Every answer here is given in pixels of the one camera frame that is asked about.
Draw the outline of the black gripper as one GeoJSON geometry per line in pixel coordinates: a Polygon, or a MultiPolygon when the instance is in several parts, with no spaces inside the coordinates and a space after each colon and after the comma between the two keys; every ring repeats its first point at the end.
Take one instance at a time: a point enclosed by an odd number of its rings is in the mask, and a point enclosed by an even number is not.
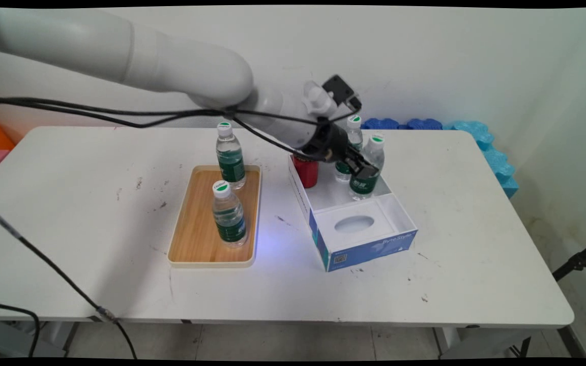
{"type": "Polygon", "coordinates": [[[361,180],[378,176],[380,172],[358,144],[349,143],[346,130],[334,123],[316,127],[311,139],[302,147],[302,154],[326,163],[342,162],[346,158],[351,175],[361,180]]]}

